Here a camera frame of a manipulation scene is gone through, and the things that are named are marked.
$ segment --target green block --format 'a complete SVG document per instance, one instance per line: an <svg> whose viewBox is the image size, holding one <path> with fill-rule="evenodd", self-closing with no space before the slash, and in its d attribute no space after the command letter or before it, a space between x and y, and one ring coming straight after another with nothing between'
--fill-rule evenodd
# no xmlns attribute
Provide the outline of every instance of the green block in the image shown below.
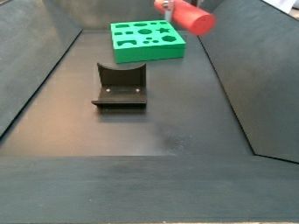
<svg viewBox="0 0 299 224"><path fill-rule="evenodd" d="M116 63L181 58L185 42L164 20L111 24Z"/></svg>

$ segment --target gray wall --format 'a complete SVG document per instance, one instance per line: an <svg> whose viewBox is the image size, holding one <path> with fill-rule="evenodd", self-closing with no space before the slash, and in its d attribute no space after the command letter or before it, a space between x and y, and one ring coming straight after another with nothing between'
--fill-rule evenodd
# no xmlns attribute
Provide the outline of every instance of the gray wall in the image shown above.
<svg viewBox="0 0 299 224"><path fill-rule="evenodd" d="M0 5L0 136L79 34L49 0Z"/></svg>
<svg viewBox="0 0 299 224"><path fill-rule="evenodd" d="M109 24L163 18L153 0L52 0L84 30L108 30Z"/></svg>
<svg viewBox="0 0 299 224"><path fill-rule="evenodd" d="M254 151L299 162L299 23L260 0L224 0L201 37Z"/></svg>
<svg viewBox="0 0 299 224"><path fill-rule="evenodd" d="M212 12L217 8L222 1L223 0L204 0L200 5L200 8L204 9L207 12Z"/></svg>

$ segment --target black holder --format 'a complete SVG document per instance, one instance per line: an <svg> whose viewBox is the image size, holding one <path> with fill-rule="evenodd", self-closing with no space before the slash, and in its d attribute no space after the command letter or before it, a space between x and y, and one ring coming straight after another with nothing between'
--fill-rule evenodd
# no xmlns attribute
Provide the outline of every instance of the black holder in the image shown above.
<svg viewBox="0 0 299 224"><path fill-rule="evenodd" d="M145 64L132 69L113 69L97 63L101 89L97 107L145 107Z"/></svg>

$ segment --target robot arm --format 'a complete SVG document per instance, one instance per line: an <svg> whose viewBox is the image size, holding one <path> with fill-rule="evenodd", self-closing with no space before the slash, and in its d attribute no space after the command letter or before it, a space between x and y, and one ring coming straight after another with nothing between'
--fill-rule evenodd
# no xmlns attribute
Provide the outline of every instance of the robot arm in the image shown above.
<svg viewBox="0 0 299 224"><path fill-rule="evenodd" d="M164 13L164 19L172 20L193 35L205 34L216 23L215 17L204 10L197 8L201 0L191 0L191 3L183 0L155 0L155 8Z"/></svg>

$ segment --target circular hole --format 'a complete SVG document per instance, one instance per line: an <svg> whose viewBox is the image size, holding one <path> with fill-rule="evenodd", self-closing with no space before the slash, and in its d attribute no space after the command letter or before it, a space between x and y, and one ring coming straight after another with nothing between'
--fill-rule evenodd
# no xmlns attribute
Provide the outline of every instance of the circular hole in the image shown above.
<svg viewBox="0 0 299 224"><path fill-rule="evenodd" d="M135 26L147 26L147 24L135 24Z"/></svg>
<svg viewBox="0 0 299 224"><path fill-rule="evenodd" d="M149 34L149 33L152 33L152 31L151 30L147 30L147 29L143 29L143 30L140 30L140 31L137 31L140 34Z"/></svg>

